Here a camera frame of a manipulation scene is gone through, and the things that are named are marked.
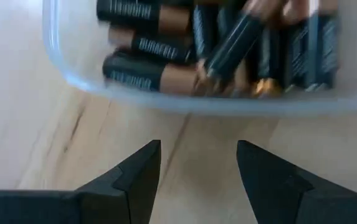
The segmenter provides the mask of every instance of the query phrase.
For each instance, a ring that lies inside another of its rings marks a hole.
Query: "wood grain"
[[[93,96],[49,62],[41,20],[41,0],[0,0],[0,189],[75,189],[160,139],[152,223],[255,223],[235,158],[245,139],[357,191],[357,113],[223,118]]]

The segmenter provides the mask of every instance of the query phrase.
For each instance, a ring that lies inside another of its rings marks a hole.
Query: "container rim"
[[[285,101],[168,96],[117,85],[106,89],[105,86],[100,86],[91,80],[79,78],[77,72],[65,63],[60,51],[58,21],[59,0],[43,0],[42,33],[45,49],[50,60],[62,72],[69,84],[107,98],[179,113],[214,115],[303,116],[357,110],[357,95],[350,98]]]

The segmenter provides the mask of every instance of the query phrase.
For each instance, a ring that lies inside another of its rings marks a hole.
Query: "black and copper battery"
[[[108,56],[102,70],[106,81],[141,90],[185,96],[203,94],[196,89],[198,75],[193,67],[150,61],[123,50]]]
[[[220,39],[225,39],[226,35],[232,30],[244,3],[245,1],[242,0],[230,0],[220,7],[217,17]],[[225,80],[217,81],[222,96],[234,98],[246,96],[250,88],[248,75],[245,59],[242,59],[234,74],[226,75]]]
[[[279,77],[282,75],[281,35],[276,27],[264,29],[259,39],[259,67],[257,81],[252,88],[252,96],[269,98],[280,96],[282,88]]]
[[[193,34],[198,69],[203,67],[217,43],[217,4],[198,4],[193,10]],[[208,83],[206,76],[199,73],[200,85],[207,88],[207,95],[214,94],[214,83]]]
[[[210,82],[233,74],[262,33],[264,24],[281,10],[284,3],[284,0],[247,1],[234,28],[204,62],[200,73],[210,79]]]
[[[155,56],[155,60],[165,60],[177,64],[194,62],[192,39],[166,35],[142,34],[131,29],[111,27],[109,41],[120,49],[144,52]]]
[[[333,88],[337,61],[337,0],[290,0],[283,17],[288,25],[288,73],[305,91]]]
[[[183,34],[189,29],[190,11],[158,3],[130,0],[98,0],[97,16],[113,26],[148,33]]]

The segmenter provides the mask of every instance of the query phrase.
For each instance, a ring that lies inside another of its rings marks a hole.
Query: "duracell text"
[[[97,16],[113,26],[148,33],[184,33],[189,25],[188,9],[130,0],[98,0]]]
[[[111,27],[109,41],[117,47],[156,56],[174,63],[185,64],[193,60],[193,49],[184,38],[160,34],[142,34],[134,30]]]
[[[193,32],[196,55],[207,58],[216,45],[218,5],[196,5],[193,11]]]
[[[338,69],[334,1],[291,0],[284,11],[289,39],[287,73],[295,86],[306,91],[333,88]]]
[[[196,94],[198,80],[194,68],[164,62],[154,62],[131,52],[119,50],[103,63],[108,81],[173,95]]]

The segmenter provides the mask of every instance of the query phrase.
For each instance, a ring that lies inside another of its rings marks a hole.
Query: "black plastic object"
[[[97,16],[111,25],[157,33],[160,4],[130,0],[97,0]]]
[[[199,4],[193,10],[193,34],[198,59],[210,56],[216,46],[217,4]]]
[[[182,38],[167,35],[135,34],[131,49],[157,56],[155,60],[166,60],[178,64],[194,62],[191,45]]]
[[[211,56],[204,62],[207,74],[221,79],[233,74],[240,61],[249,53],[263,28],[264,25],[259,18],[243,13],[233,30],[220,41]]]
[[[337,18],[314,14],[288,28],[293,84],[306,91],[333,88],[338,69]]]
[[[159,91],[163,61],[148,60],[139,55],[119,50],[109,55],[103,63],[103,74],[107,79],[141,90]]]
[[[247,141],[240,175],[259,224],[355,224],[357,193],[322,179]]]
[[[75,191],[0,190],[0,224],[149,223],[160,162],[154,140]]]

